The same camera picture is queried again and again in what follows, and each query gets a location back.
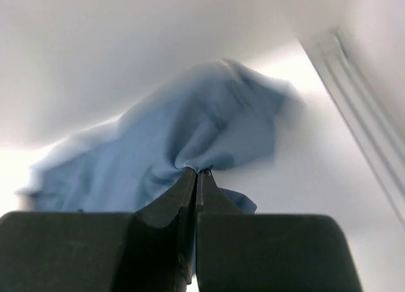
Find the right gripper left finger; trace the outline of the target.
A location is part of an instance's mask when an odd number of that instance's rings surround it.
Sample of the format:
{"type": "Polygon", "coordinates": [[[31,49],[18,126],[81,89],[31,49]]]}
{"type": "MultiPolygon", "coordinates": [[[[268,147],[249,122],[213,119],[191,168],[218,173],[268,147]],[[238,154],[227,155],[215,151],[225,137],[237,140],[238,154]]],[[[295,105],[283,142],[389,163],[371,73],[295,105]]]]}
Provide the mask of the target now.
{"type": "Polygon", "coordinates": [[[197,174],[186,169],[135,213],[10,212],[2,291],[185,291],[192,279],[197,174]]]}

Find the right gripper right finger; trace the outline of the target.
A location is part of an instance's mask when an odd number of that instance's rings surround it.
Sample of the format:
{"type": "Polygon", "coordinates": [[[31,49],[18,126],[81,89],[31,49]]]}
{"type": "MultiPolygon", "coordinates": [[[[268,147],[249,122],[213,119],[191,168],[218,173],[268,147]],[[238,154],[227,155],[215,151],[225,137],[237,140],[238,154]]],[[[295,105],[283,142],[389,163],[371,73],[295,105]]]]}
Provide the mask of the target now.
{"type": "Polygon", "coordinates": [[[361,291],[346,237],[316,214],[246,214],[197,177],[196,276],[200,291],[361,291]]]}

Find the blue cartoon print pillowcase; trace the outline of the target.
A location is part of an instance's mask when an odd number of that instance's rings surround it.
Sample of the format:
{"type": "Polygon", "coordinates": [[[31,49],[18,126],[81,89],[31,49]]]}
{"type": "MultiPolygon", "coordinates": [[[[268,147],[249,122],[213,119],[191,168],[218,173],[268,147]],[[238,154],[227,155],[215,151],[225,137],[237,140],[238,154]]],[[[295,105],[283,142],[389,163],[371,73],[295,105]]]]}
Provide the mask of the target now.
{"type": "Polygon", "coordinates": [[[289,82],[232,60],[200,64],[116,124],[53,148],[34,167],[29,212],[138,212],[186,169],[198,177],[273,155],[278,125],[300,108],[289,82]]]}

